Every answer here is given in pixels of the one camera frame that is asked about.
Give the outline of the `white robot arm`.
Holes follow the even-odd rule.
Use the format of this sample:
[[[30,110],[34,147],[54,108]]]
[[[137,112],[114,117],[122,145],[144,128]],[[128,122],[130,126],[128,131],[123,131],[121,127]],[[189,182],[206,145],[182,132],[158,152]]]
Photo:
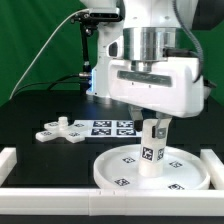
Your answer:
[[[99,28],[90,95],[130,105],[135,127],[164,138],[172,116],[204,106],[204,53],[194,30],[224,21],[224,0],[81,0]],[[147,127],[141,110],[157,113]]]

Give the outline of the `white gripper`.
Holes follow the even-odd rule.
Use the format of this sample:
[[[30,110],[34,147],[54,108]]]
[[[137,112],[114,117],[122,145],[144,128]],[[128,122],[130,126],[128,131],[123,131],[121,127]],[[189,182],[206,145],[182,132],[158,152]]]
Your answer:
[[[197,116],[204,107],[203,78],[196,81],[198,67],[196,58],[170,57],[153,63],[149,72],[138,72],[131,70],[130,61],[112,60],[108,67],[109,94],[114,100],[139,106],[129,107],[136,131],[143,127],[140,107],[161,112],[156,114],[152,137],[164,139],[172,116]]]

